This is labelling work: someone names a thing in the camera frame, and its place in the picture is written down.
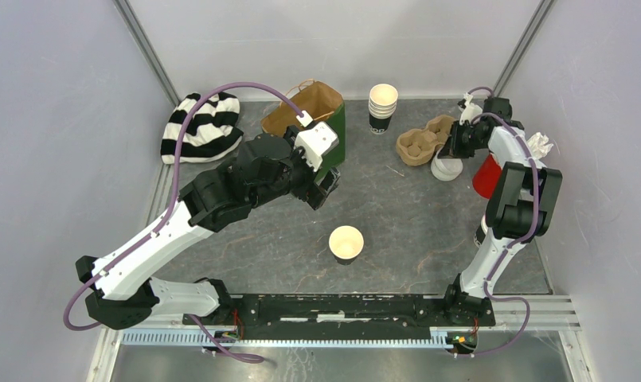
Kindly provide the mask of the single paper coffee cup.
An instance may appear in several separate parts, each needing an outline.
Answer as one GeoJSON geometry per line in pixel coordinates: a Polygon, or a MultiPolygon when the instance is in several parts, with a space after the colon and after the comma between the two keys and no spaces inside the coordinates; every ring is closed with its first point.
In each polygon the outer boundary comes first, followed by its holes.
{"type": "Polygon", "coordinates": [[[473,240],[474,240],[474,243],[475,243],[475,246],[476,246],[476,247],[478,247],[478,248],[480,248],[480,247],[481,247],[481,245],[482,245],[482,243],[483,243],[484,239],[486,238],[486,234],[487,234],[487,233],[486,233],[486,232],[485,232],[481,227],[479,227],[479,228],[475,231],[474,239],[473,239],[473,240]]]}

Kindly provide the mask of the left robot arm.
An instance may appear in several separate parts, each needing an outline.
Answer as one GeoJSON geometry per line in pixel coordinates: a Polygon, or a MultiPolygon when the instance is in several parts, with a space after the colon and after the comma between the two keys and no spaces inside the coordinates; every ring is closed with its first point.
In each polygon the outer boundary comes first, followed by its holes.
{"type": "Polygon", "coordinates": [[[233,301],[221,280],[169,282],[156,272],[182,251],[278,197],[290,194],[320,208],[336,188],[339,172],[331,168],[321,181],[317,173],[337,145],[338,136],[324,125],[305,131],[289,127],[281,137],[259,134],[243,143],[236,157],[184,186],[174,206],[126,248],[76,262],[80,281],[91,290],[85,299],[88,315],[110,329],[127,329],[167,314],[227,322],[233,301]]]}

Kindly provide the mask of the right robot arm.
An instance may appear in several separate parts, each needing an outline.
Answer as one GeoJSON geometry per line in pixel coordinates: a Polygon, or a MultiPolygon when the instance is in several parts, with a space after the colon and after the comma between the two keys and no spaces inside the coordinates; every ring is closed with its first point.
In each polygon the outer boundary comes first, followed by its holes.
{"type": "Polygon", "coordinates": [[[544,165],[528,147],[523,125],[511,118],[508,99],[489,96],[481,106],[472,99],[466,93],[459,101],[462,114],[439,153],[465,159],[487,149],[501,173],[484,213],[487,234],[444,295],[443,316],[453,325],[489,310],[495,282],[506,266],[548,231],[563,180],[561,171],[544,165]]]}

